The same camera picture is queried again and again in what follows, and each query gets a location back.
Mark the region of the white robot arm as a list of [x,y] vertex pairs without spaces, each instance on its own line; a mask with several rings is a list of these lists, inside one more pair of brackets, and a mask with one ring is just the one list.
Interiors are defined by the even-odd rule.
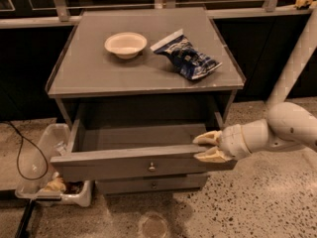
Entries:
[[228,126],[197,136],[196,145],[212,147],[194,156],[200,162],[225,163],[259,151],[291,152],[307,147],[317,151],[317,118],[286,97],[317,48],[317,8],[313,9],[271,92],[265,119]]

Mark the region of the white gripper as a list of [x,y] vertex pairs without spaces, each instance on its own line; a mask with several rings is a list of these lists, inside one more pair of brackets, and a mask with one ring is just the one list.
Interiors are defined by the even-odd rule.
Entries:
[[221,131],[209,131],[195,137],[193,144],[213,146],[203,153],[194,155],[194,158],[204,163],[226,163],[233,160],[240,160],[251,155],[242,131],[242,126],[237,124],[229,126]]

